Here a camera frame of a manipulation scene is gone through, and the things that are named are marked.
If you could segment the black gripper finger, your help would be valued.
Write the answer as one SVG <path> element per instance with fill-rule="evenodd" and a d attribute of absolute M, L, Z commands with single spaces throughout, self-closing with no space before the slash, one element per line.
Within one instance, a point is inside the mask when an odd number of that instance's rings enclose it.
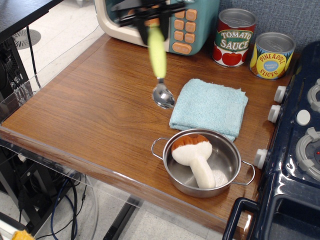
<path fill-rule="evenodd" d="M 144 45 L 148 45 L 148 28 L 144 21 L 137 22 L 137 29 Z"/>
<path fill-rule="evenodd" d="M 164 37 L 164 40 L 167 40 L 169 36 L 169 29 L 170 29 L 170 17 L 169 16 L 160 16 L 159 18 L 159 25 L 161 33 Z"/>

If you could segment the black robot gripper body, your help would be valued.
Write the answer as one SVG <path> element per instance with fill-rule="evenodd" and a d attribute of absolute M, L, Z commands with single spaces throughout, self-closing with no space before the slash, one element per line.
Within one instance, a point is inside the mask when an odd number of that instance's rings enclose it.
<path fill-rule="evenodd" d="M 167 3 L 166 0 L 124 0 L 111 7 L 118 17 L 121 27 L 133 25 L 135 22 L 158 19 L 160 26 L 167 27 L 172 14 L 184 11 L 184 1 Z"/>

